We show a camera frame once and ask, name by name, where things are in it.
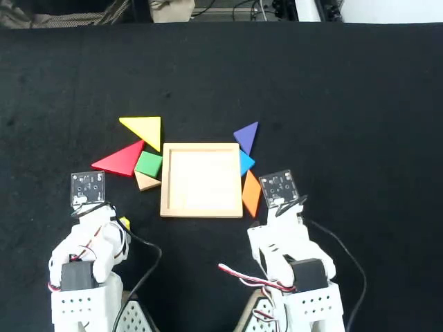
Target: wire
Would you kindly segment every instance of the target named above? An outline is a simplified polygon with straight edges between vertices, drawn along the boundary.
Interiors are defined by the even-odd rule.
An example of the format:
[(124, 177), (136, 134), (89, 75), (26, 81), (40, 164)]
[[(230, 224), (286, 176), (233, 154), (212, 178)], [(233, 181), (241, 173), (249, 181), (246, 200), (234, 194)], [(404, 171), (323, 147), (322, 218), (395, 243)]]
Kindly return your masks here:
[(260, 0), (260, 9), (262, 10), (264, 21), (267, 22), (268, 18), (266, 17), (266, 13), (264, 12), (263, 0)]
[(282, 214), (284, 214), (287, 210), (289, 210), (290, 208), (292, 208), (293, 206), (300, 204), (303, 205), (303, 203), (307, 200), (307, 195), (303, 195), (303, 196), (299, 196), (295, 201), (292, 201), (290, 203), (288, 203), (287, 205), (280, 205), (278, 207), (277, 212), (275, 213), (275, 217), (277, 216), (281, 216)]
[(90, 249), (90, 247), (87, 247), (87, 246), (79, 246), (79, 247), (81, 247), (81, 248), (85, 248), (85, 249), (89, 250), (90, 252), (92, 252), (92, 253), (94, 254), (94, 256), (96, 256), (96, 259), (97, 259), (97, 255), (96, 255), (96, 253), (94, 252), (94, 250)]
[(268, 315), (267, 313), (264, 313), (263, 311), (258, 310), (258, 309), (252, 309), (252, 316), (254, 316), (258, 320), (261, 320), (262, 322), (266, 322), (266, 323), (276, 321), (276, 319), (273, 316)]
[(89, 210), (86, 210), (86, 211), (83, 211), (83, 212), (78, 212), (82, 208), (83, 205), (84, 204), (79, 206), (78, 209), (76, 209), (74, 212), (71, 213), (71, 216), (73, 218), (80, 219), (82, 216), (86, 216), (87, 214), (89, 214), (91, 212), (94, 212), (94, 211), (96, 211), (96, 210), (98, 210), (100, 208), (103, 208), (106, 205), (109, 205), (109, 203), (108, 202), (103, 202), (103, 203), (100, 203), (100, 204), (97, 204), (97, 205), (93, 206)]
[(354, 323), (354, 320), (355, 320), (355, 316), (360, 309), (361, 303), (365, 299), (366, 290), (368, 288), (368, 279), (366, 278), (366, 273), (365, 273), (364, 269), (361, 267), (360, 263), (356, 260), (354, 255), (351, 254), (351, 252), (346, 248), (345, 244), (340, 240), (340, 238), (338, 236), (336, 236), (332, 231), (328, 230), (326, 227), (320, 225), (319, 223), (316, 223), (313, 220), (310, 220), (310, 219), (305, 219), (305, 220), (308, 223), (310, 223), (311, 225), (317, 227), (319, 230), (332, 236), (338, 242), (338, 244), (340, 244), (340, 246), (347, 253), (347, 255), (351, 258), (351, 260), (354, 262), (355, 266), (359, 269), (359, 271), (361, 273), (361, 276), (363, 278), (363, 290), (361, 291), (360, 297), (359, 297), (358, 301), (356, 302), (356, 304), (354, 305), (354, 308), (352, 309), (351, 315), (349, 316), (349, 319), (347, 320), (347, 324), (346, 324), (346, 332), (350, 332), (351, 328), (352, 328), (352, 324)]
[(60, 288), (55, 287), (54, 285), (51, 285), (50, 282), (48, 283), (48, 289), (49, 289), (52, 293), (54, 293), (54, 292), (60, 292)]
[(247, 286), (251, 286), (251, 287), (256, 287), (256, 286), (269, 286), (272, 288), (277, 288), (282, 292), (294, 292), (296, 291), (296, 288), (294, 286), (292, 287), (285, 287), (280, 285), (279, 283), (276, 282), (270, 282), (268, 280), (265, 279), (260, 279), (257, 277), (250, 277), (248, 275), (244, 275), (243, 273), (239, 273), (235, 270), (233, 270), (232, 268), (230, 268), (229, 266), (225, 265), (225, 264), (218, 264), (218, 268), (226, 273), (228, 273), (229, 275), (233, 275), (234, 277), (237, 277), (239, 279), (244, 279), (244, 280), (248, 280), (250, 282), (253, 282), (254, 284), (248, 284), (246, 282), (244, 282), (244, 280), (242, 281), (244, 284), (246, 284)]
[(129, 234), (133, 239), (137, 240), (138, 242), (140, 242), (141, 244), (144, 244), (145, 246), (154, 248), (157, 251), (157, 258), (154, 262), (154, 265), (152, 265), (147, 271), (146, 273), (141, 277), (141, 279), (138, 281), (138, 283), (135, 285), (135, 287), (131, 290), (131, 292), (129, 293), (127, 299), (125, 300), (125, 303), (123, 303), (123, 305), (120, 307), (120, 310), (117, 313), (117, 317), (116, 320), (114, 321), (114, 327), (112, 328), (112, 332), (116, 332), (117, 331), (117, 327), (118, 327), (118, 322), (120, 321), (120, 318), (122, 317), (123, 311), (125, 311), (127, 304), (129, 303), (129, 301), (131, 300), (132, 296), (135, 294), (135, 292), (145, 283), (146, 279), (152, 274), (152, 272), (156, 269), (156, 267), (158, 266), (161, 256), (163, 254), (163, 252), (161, 251), (160, 247), (157, 246), (156, 244), (153, 244), (151, 242), (148, 242), (144, 239), (142, 239), (141, 237), (138, 237), (137, 235), (135, 235), (131, 230), (127, 229), (125, 225), (122, 224), (122, 222), (120, 221), (120, 217), (118, 216), (117, 213), (117, 209), (115, 206), (113, 206), (110, 202), (103, 202), (100, 203), (96, 206), (94, 206), (93, 208), (91, 208), (90, 210), (81, 212), (81, 213), (74, 213), (72, 214), (73, 217), (75, 218), (80, 218), (82, 216), (87, 215), (88, 213), (91, 213), (93, 211), (96, 211), (104, 206), (109, 206), (114, 213), (116, 214), (116, 220), (115, 222), (127, 233)]
[(208, 5), (208, 7), (203, 9), (201, 12), (198, 12), (197, 14), (192, 14), (191, 17), (197, 17), (197, 16), (207, 12), (208, 10), (210, 10), (213, 7), (215, 2), (216, 2), (216, 0), (212, 0), (211, 3)]
[(244, 5), (245, 3), (248, 3), (251, 1), (253, 1), (253, 0), (243, 0), (233, 7), (233, 21), (235, 21), (235, 9), (237, 9), (237, 7), (240, 7), (241, 5)]
[[(270, 10), (265, 10), (264, 12), (267, 12), (267, 13), (269, 13), (269, 14), (275, 14), (274, 12), (271, 12)], [(257, 16), (258, 16), (258, 15), (261, 15), (261, 14), (263, 14), (263, 13), (262, 13), (262, 12), (256, 12), (256, 13), (254, 13), (252, 19), (253, 19), (253, 20), (256, 20), (256, 19), (257, 19)]]
[(252, 6), (251, 6), (251, 15), (250, 15), (250, 17), (249, 17), (249, 21), (252, 21), (253, 20), (253, 18), (254, 18), (254, 14), (257, 14), (256, 12), (255, 12), (255, 5), (257, 4), (257, 2), (258, 2), (258, 0), (254, 0), (254, 2), (252, 3)]
[(147, 271), (146, 273), (141, 277), (141, 279), (138, 281), (137, 285), (135, 285), (135, 287), (131, 290), (131, 292), (129, 293), (127, 299), (125, 300), (125, 303), (121, 306), (120, 310), (117, 313), (117, 317), (116, 320), (114, 322), (114, 327), (112, 328), (112, 332), (116, 332), (117, 331), (117, 327), (118, 327), (118, 322), (120, 321), (120, 318), (122, 317), (123, 311), (125, 311), (126, 306), (128, 305), (129, 301), (131, 300), (132, 296), (135, 294), (135, 292), (145, 283), (146, 279), (152, 274), (152, 272), (156, 269), (156, 267), (158, 266), (161, 256), (163, 254), (163, 252), (161, 251), (160, 247), (158, 247), (156, 244), (150, 243), (144, 239), (142, 239), (141, 237), (138, 237), (137, 235), (135, 235), (131, 230), (128, 230), (120, 221), (120, 219), (117, 216), (117, 210), (116, 208), (112, 205), (109, 204), (108, 205), (111, 207), (111, 209), (114, 210), (114, 212), (116, 213), (116, 222), (118, 223), (118, 225), (120, 225), (120, 227), (127, 233), (129, 234), (133, 239), (137, 240), (138, 242), (144, 244), (145, 246), (151, 247), (156, 249), (157, 251), (157, 258), (156, 261), (154, 262), (154, 265), (152, 265)]

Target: black cable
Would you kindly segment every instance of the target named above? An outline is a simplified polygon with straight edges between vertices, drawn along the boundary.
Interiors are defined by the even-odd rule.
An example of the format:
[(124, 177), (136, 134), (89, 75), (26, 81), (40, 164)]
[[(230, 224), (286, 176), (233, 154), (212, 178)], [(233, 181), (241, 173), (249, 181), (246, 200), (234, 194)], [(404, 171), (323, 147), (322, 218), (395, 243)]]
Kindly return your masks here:
[(315, 221), (312, 221), (312, 220), (306, 219), (306, 218), (305, 218), (305, 220), (308, 223), (310, 223), (311, 225), (317, 227), (319, 230), (322, 230), (326, 234), (329, 234), (330, 236), (332, 236), (338, 242), (338, 244), (340, 244), (340, 246), (344, 249), (344, 251), (347, 253), (347, 255), (351, 258), (351, 260), (354, 262), (355, 266), (359, 269), (361, 276), (363, 277), (363, 290), (361, 291), (360, 298), (356, 302), (356, 304), (354, 305), (354, 308), (351, 311), (351, 315), (349, 316), (349, 319), (347, 320), (346, 332), (350, 332), (351, 328), (352, 328), (352, 324), (354, 323), (354, 320), (355, 320), (355, 316), (360, 309), (361, 303), (363, 302), (363, 300), (365, 298), (366, 290), (368, 288), (368, 280), (366, 278), (366, 273), (365, 273), (364, 269), (361, 267), (360, 263), (356, 260), (354, 255), (351, 254), (351, 252), (346, 248), (345, 244), (340, 240), (340, 238), (338, 236), (336, 236), (332, 231), (328, 230), (326, 227), (316, 223)]
[(290, 203), (288, 203), (287, 205), (280, 205), (278, 207), (277, 212), (275, 213), (275, 217), (277, 216), (281, 216), (282, 214), (284, 214), (287, 210), (289, 210), (290, 208), (292, 208), (294, 205), (300, 204), (303, 205), (303, 203), (307, 200), (307, 195), (303, 195), (303, 196), (299, 196), (295, 201), (292, 201)]
[(191, 17), (197, 17), (197, 16), (199, 16), (199, 15), (201, 15), (201, 14), (207, 12), (208, 10), (210, 10), (210, 9), (213, 7), (213, 5), (214, 5), (215, 2), (216, 2), (216, 0), (212, 0), (208, 7), (206, 7), (205, 9), (203, 9), (201, 12), (198, 12), (197, 14), (193, 14), (193, 15), (191, 15)]
[(117, 209), (116, 209), (112, 204), (109, 204), (109, 206), (110, 206), (111, 209), (113, 209), (114, 212), (116, 213), (116, 216), (117, 216), (116, 222), (118, 223), (118, 225), (120, 225), (120, 227), (121, 227), (123, 230), (125, 230), (125, 232), (126, 232), (127, 234), (129, 234), (133, 239), (137, 240), (137, 241), (140, 242), (141, 244), (144, 244), (145, 246), (148, 246), (148, 247), (152, 247), (152, 248), (154, 248), (155, 250), (157, 250), (157, 254), (158, 254), (157, 259), (156, 259), (156, 261), (154, 262), (154, 265), (151, 266), (151, 267), (146, 271), (146, 273), (141, 277), (141, 279), (138, 281), (137, 285), (135, 285), (135, 287), (131, 290), (131, 292), (129, 293), (129, 295), (128, 295), (126, 301), (125, 301), (125, 303), (121, 306), (119, 312), (117, 313), (117, 317), (116, 317), (116, 320), (115, 320), (115, 322), (114, 322), (114, 327), (112, 328), (112, 332), (116, 332), (116, 331), (117, 331), (118, 322), (120, 321), (120, 318), (122, 317), (123, 311), (125, 311), (126, 306), (128, 305), (128, 303), (129, 303), (129, 301), (131, 300), (132, 296), (133, 296), (133, 295), (136, 293), (136, 291), (137, 291), (137, 290), (138, 290), (138, 289), (139, 289), (139, 288), (145, 283), (146, 279), (147, 279), (147, 278), (152, 274), (152, 272), (156, 269), (156, 267), (158, 266), (158, 264), (159, 264), (159, 262), (160, 262), (160, 259), (161, 259), (161, 256), (162, 256), (163, 252), (161, 251), (160, 247), (157, 246), (156, 244), (153, 244), (153, 243), (151, 243), (151, 242), (148, 242), (148, 241), (142, 239), (141, 237), (138, 237), (137, 235), (135, 235), (131, 230), (128, 230), (128, 229), (126, 228), (126, 226), (124, 226), (124, 225), (122, 224), (122, 222), (120, 221), (120, 218), (119, 218), (118, 215), (117, 215)]
[(100, 203), (100, 204), (92, 207), (91, 209), (89, 209), (87, 211), (83, 211), (83, 212), (77, 213), (77, 211), (80, 210), (82, 208), (82, 206), (84, 206), (82, 204), (76, 211), (71, 213), (71, 216), (73, 218), (80, 219), (82, 216), (86, 216), (87, 214), (89, 214), (91, 212), (94, 212), (94, 211), (96, 211), (96, 210), (98, 210), (100, 208), (103, 208), (105, 205), (110, 205), (110, 204), (108, 202), (103, 202), (103, 203)]
[(249, 21), (252, 21), (253, 15), (255, 14), (255, 5), (258, 3), (259, 0), (254, 0), (251, 6), (251, 15), (249, 16)]
[(80, 218), (81, 216), (85, 216), (88, 213), (91, 213), (93, 211), (96, 211), (100, 208), (102, 208), (103, 206), (108, 205), (116, 214), (116, 222), (118, 223), (118, 225), (127, 233), (131, 236), (131, 238), (137, 240), (138, 242), (140, 242), (141, 244), (144, 244), (145, 246), (154, 248), (155, 250), (157, 250), (157, 258), (156, 261), (154, 262), (154, 265), (152, 265), (147, 271), (146, 273), (141, 277), (141, 279), (138, 281), (137, 285), (135, 285), (135, 287), (131, 290), (131, 292), (129, 293), (127, 299), (125, 300), (125, 303), (121, 306), (120, 310), (117, 313), (117, 317), (116, 320), (114, 321), (114, 327), (112, 328), (112, 332), (116, 332), (117, 331), (117, 327), (118, 327), (118, 322), (120, 321), (120, 318), (122, 317), (123, 311), (125, 311), (125, 308), (127, 306), (127, 304), (129, 303), (129, 301), (131, 300), (131, 297), (135, 294), (135, 292), (144, 284), (144, 282), (146, 281), (146, 279), (151, 275), (151, 273), (156, 269), (156, 267), (158, 266), (159, 262), (160, 262), (160, 258), (163, 254), (163, 252), (161, 251), (160, 247), (157, 246), (156, 244), (153, 244), (151, 242), (148, 242), (144, 239), (142, 239), (141, 237), (138, 237), (137, 235), (135, 235), (131, 230), (128, 230), (126, 228), (125, 225), (122, 224), (122, 222), (120, 221), (120, 217), (118, 217), (117, 214), (117, 209), (115, 206), (113, 206), (110, 202), (103, 202), (100, 203), (96, 206), (94, 206), (93, 208), (81, 212), (81, 213), (73, 213), (71, 216), (75, 217), (75, 218)]
[(240, 7), (241, 5), (244, 5), (245, 3), (248, 3), (248, 2), (251, 2), (251, 1), (253, 1), (253, 0), (243, 0), (243, 1), (239, 2), (238, 4), (236, 4), (236, 5), (233, 7), (233, 21), (235, 21), (235, 9), (236, 9), (237, 7)]

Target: beige triangle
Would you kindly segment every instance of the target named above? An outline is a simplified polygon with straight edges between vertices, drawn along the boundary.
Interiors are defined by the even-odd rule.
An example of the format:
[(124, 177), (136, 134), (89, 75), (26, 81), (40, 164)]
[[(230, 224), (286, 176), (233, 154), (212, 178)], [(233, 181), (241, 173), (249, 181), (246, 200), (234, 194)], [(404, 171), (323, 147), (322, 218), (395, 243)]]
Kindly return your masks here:
[(142, 192), (143, 190), (148, 190), (149, 188), (156, 187), (160, 185), (161, 182), (156, 180), (155, 178), (151, 178), (148, 175), (144, 175), (143, 173), (135, 171), (138, 188)]

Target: black table surface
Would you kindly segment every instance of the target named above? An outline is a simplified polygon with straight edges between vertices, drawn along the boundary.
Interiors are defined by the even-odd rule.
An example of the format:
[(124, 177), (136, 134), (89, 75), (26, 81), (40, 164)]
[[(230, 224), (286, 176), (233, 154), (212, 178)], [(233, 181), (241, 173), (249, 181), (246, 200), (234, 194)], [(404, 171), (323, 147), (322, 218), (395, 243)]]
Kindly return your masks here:
[[(232, 142), (260, 122), (256, 176), (291, 169), (305, 216), (361, 262), (355, 331), (441, 331), (443, 26), (170, 24), (0, 32), (0, 326), (50, 331), (51, 250), (70, 232), (69, 174), (137, 141)], [(164, 250), (138, 292), (162, 331), (232, 331), (261, 275), (243, 219), (162, 219), (160, 189), (107, 175), (107, 198)], [(266, 221), (262, 201), (259, 220)], [(361, 277), (326, 234), (345, 320)], [(130, 289), (154, 255), (115, 268)]]

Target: white wall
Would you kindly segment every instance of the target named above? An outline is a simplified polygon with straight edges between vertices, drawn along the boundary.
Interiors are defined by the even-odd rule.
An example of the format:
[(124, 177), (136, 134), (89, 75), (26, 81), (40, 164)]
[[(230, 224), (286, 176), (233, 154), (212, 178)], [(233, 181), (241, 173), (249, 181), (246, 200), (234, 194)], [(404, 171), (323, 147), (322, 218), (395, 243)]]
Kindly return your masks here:
[(443, 22), (443, 0), (344, 0), (348, 23)]

